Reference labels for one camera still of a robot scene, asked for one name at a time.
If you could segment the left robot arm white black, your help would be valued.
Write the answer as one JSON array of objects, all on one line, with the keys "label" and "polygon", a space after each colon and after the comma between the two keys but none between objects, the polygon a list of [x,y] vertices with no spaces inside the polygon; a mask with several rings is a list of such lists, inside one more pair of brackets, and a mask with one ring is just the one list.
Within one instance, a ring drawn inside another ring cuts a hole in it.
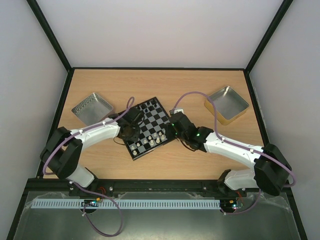
[{"label": "left robot arm white black", "polygon": [[66,179],[91,194],[98,189],[98,178],[79,164],[82,152],[107,139],[137,140],[140,135],[139,123],[143,118],[142,110],[131,107],[85,128],[56,129],[40,154],[44,163],[42,173],[53,174],[60,180]]}]

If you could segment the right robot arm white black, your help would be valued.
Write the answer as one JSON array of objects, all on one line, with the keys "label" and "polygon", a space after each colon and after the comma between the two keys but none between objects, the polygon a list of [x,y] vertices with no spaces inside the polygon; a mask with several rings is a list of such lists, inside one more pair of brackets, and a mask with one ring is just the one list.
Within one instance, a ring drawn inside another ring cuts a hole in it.
[{"label": "right robot arm white black", "polygon": [[241,189],[259,188],[278,196],[292,171],[288,161],[274,144],[257,146],[219,135],[208,127],[197,127],[181,111],[170,116],[166,135],[180,140],[191,151],[218,154],[247,167],[245,170],[225,170],[217,180],[218,191],[229,196]]}]

